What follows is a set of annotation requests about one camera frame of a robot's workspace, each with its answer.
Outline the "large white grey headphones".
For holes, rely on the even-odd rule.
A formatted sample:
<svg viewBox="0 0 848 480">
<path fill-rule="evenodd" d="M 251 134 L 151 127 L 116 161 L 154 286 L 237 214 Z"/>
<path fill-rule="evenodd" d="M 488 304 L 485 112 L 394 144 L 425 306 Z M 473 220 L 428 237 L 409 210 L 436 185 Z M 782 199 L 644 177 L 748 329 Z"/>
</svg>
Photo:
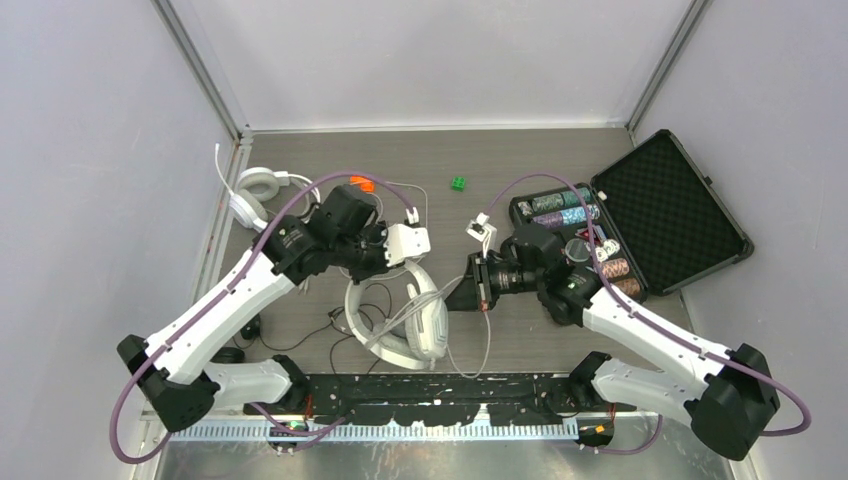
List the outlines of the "large white grey headphones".
<svg viewBox="0 0 848 480">
<path fill-rule="evenodd" d="M 378 359 L 413 371 L 431 370 L 447 354 L 449 315 L 442 291 L 414 262 L 404 265 L 413 281 L 406 285 L 409 300 L 395 315 L 372 326 L 360 314 L 367 282 L 349 281 L 344 315 L 350 333 Z"/>
</svg>

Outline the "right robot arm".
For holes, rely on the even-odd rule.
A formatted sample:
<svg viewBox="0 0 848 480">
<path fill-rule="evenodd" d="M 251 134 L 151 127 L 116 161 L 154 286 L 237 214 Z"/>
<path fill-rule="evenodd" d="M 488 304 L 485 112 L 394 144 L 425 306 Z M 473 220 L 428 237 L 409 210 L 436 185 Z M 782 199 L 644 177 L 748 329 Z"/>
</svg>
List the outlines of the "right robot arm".
<svg viewBox="0 0 848 480">
<path fill-rule="evenodd" d="M 731 349 L 678 328 L 630 299 L 587 266 L 565 258 L 562 236 L 536 224 L 517 228 L 499 251 L 472 253 L 448 295 L 450 311 L 492 310 L 502 295 L 535 293 L 552 320 L 611 338 L 655 365 L 646 370 L 590 352 L 570 373 L 574 403 L 596 410 L 626 404 L 675 420 L 718 455 L 746 458 L 780 408 L 765 355 Z"/>
</svg>

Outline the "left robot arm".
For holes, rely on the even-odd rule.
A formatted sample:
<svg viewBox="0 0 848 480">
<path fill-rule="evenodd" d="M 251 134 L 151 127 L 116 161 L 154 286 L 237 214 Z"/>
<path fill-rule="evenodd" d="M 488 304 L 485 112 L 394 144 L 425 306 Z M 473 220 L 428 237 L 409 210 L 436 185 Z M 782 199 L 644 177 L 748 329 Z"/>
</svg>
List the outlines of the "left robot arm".
<svg viewBox="0 0 848 480">
<path fill-rule="evenodd" d="M 305 378 L 290 358 L 213 359 L 265 307 L 309 277 L 330 267 L 361 278 L 387 272 L 387 225 L 375 219 L 377 208 L 357 187 L 334 187 L 307 219 L 270 221 L 233 270 L 177 320 L 148 338 L 129 335 L 119 343 L 119 356 L 169 432 L 215 409 L 261 403 L 293 414 L 305 405 Z"/>
</svg>

